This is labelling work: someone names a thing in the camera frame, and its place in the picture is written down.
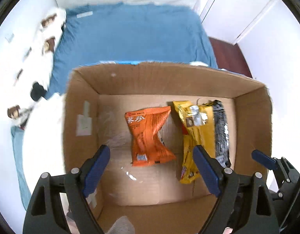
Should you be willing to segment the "orange snack packet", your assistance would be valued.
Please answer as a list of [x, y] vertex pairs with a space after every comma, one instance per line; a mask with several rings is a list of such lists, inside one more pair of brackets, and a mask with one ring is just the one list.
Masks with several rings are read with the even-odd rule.
[[132, 166], [151, 166], [176, 159], [158, 135], [170, 112], [171, 107], [165, 106], [125, 113], [125, 120], [133, 136]]

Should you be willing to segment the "blue green milk carton box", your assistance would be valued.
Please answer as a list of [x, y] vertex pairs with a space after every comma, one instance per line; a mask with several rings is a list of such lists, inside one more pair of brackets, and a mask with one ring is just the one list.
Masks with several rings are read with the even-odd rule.
[[216, 197], [202, 179], [181, 184], [182, 123], [171, 111], [160, 130], [176, 159], [133, 167], [132, 135], [125, 113], [172, 106], [188, 100], [223, 103], [229, 133], [229, 155], [238, 174], [267, 175], [251, 153], [272, 148], [272, 103], [266, 86], [230, 72], [176, 63], [104, 64], [73, 70], [67, 83], [63, 152], [65, 169], [80, 167], [98, 148], [108, 145], [111, 158], [99, 182], [93, 214], [103, 231], [122, 216], [136, 233], [197, 233]]

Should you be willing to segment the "yellow black snack bag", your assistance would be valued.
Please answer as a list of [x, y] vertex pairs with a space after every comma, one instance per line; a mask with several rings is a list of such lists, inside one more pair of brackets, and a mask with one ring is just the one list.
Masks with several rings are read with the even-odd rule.
[[183, 162], [180, 182], [190, 184], [200, 172], [193, 160], [193, 148], [202, 145], [223, 168], [231, 167], [229, 157], [229, 131], [223, 103], [219, 100], [195, 105], [192, 102], [173, 101], [182, 122]]

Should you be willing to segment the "white bear pattern pillow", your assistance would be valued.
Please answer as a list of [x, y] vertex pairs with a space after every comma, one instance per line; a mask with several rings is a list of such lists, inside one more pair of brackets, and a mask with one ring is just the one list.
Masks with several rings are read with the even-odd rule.
[[54, 7], [39, 23], [10, 93], [7, 115], [13, 126], [22, 127], [35, 104], [45, 97], [50, 85], [54, 53], [66, 20], [66, 10]]

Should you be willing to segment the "blue bed sheet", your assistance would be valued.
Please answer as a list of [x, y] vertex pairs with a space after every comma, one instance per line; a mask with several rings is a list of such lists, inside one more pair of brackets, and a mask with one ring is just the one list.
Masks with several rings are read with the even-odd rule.
[[[85, 5], [67, 9], [63, 34], [54, 53], [54, 64], [45, 97], [53, 99], [67, 89], [69, 75], [79, 66], [143, 61], [199, 62], [217, 68], [210, 40], [199, 16], [185, 6], [128, 5], [123, 3]], [[26, 124], [11, 126], [21, 202], [31, 197], [22, 164]]]

